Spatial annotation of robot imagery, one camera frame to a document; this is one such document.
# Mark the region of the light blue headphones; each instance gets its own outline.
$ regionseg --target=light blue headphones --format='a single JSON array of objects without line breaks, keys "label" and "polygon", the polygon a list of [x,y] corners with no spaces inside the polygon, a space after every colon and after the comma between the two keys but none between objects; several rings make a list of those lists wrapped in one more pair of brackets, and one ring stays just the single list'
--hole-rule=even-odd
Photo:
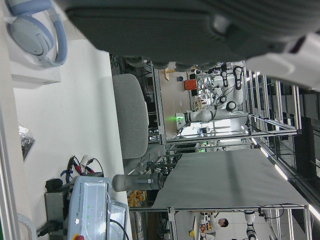
[{"label": "light blue headphones", "polygon": [[[12,13],[18,16],[10,25],[9,30],[13,39],[25,51],[36,56],[45,67],[58,67],[67,58],[67,38],[60,16],[50,0],[8,0]],[[54,38],[49,30],[32,14],[47,11],[53,23],[58,43],[58,53],[55,60],[47,57],[54,46]]]}]

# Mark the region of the person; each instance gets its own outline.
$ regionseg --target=person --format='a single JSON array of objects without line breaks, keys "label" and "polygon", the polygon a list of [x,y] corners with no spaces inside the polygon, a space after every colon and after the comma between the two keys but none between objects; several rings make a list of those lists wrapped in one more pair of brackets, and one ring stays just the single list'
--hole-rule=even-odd
[{"label": "person", "polygon": [[226,228],[229,222],[226,218],[220,218],[217,220],[217,215],[210,215],[211,230],[204,231],[206,234],[213,234],[221,228]]}]

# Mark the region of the gray chair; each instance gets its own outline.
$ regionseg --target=gray chair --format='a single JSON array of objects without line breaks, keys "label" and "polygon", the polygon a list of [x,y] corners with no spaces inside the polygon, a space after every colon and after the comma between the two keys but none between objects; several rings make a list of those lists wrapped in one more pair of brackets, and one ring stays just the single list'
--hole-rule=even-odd
[{"label": "gray chair", "polygon": [[123,159],[142,157],[148,147],[148,112],[138,79],[132,74],[112,76]]}]

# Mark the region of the desk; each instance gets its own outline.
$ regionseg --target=desk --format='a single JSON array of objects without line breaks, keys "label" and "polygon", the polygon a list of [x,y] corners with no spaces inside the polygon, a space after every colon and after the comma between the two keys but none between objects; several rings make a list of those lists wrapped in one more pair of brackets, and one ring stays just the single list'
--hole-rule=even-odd
[{"label": "desk", "polygon": [[[110,179],[124,172],[109,54],[87,40],[70,41],[60,74],[59,83],[14,88],[18,122],[35,138],[24,167],[37,228],[46,222],[46,180],[58,178],[72,155],[97,158]],[[126,192],[112,198],[127,202]],[[127,230],[131,236],[130,221]]]}]

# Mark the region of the orange box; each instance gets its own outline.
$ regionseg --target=orange box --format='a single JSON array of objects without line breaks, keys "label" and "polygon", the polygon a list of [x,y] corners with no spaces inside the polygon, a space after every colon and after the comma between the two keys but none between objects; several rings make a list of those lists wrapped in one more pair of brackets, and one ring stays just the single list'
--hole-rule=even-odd
[{"label": "orange box", "polygon": [[184,80],[184,89],[186,91],[197,89],[197,81],[195,79]]}]

